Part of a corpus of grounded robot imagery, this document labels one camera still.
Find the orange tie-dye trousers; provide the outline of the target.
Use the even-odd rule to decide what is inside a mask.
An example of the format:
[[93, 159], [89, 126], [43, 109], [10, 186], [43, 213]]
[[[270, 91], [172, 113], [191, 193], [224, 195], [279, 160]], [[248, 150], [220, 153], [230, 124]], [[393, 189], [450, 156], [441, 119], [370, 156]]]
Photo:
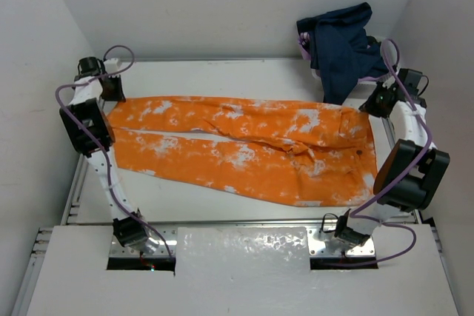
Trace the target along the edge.
[[350, 107], [156, 96], [117, 104], [107, 119], [121, 169], [286, 206], [373, 196], [372, 127]]

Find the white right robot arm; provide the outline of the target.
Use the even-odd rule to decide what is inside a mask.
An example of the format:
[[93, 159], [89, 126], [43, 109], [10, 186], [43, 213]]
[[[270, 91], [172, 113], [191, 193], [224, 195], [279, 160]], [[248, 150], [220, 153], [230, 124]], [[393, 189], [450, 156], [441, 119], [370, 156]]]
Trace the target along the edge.
[[392, 83], [377, 82], [359, 108], [390, 121], [395, 145], [375, 177], [375, 201], [338, 218], [333, 236], [347, 248], [364, 245], [377, 227], [402, 212], [426, 209], [449, 166], [449, 154], [436, 148], [425, 120], [427, 105], [418, 87], [423, 78], [402, 68]]

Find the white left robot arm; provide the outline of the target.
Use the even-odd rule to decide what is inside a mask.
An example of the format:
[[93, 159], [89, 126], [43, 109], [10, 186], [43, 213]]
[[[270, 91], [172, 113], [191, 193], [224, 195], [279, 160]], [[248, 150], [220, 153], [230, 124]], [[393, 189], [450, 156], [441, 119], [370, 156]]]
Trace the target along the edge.
[[97, 174], [107, 197], [113, 235], [119, 245], [141, 255], [152, 255], [159, 247], [140, 210], [130, 203], [120, 183], [113, 151], [116, 141], [103, 110], [105, 101], [125, 102], [117, 58], [82, 58], [78, 75], [70, 86], [69, 104], [59, 102], [59, 115], [76, 152], [86, 158]]

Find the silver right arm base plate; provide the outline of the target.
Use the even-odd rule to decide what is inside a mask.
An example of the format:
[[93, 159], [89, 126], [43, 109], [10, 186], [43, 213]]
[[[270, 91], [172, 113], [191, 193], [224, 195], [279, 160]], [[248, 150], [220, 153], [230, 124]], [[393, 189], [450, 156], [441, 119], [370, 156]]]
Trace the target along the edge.
[[316, 227], [307, 228], [307, 246], [312, 258], [374, 258], [376, 256], [372, 238], [362, 245], [349, 247], [340, 240], [332, 239], [331, 234], [320, 232]]

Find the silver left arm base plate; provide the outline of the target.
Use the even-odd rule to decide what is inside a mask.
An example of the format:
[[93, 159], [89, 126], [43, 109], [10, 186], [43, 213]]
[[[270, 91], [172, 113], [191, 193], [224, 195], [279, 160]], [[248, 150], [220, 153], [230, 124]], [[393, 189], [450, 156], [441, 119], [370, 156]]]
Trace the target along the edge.
[[110, 244], [110, 258], [168, 258], [174, 257], [176, 253], [178, 230], [165, 227], [158, 232], [163, 238], [160, 238], [154, 232], [145, 243], [133, 246], [123, 247], [116, 237], [112, 238]]

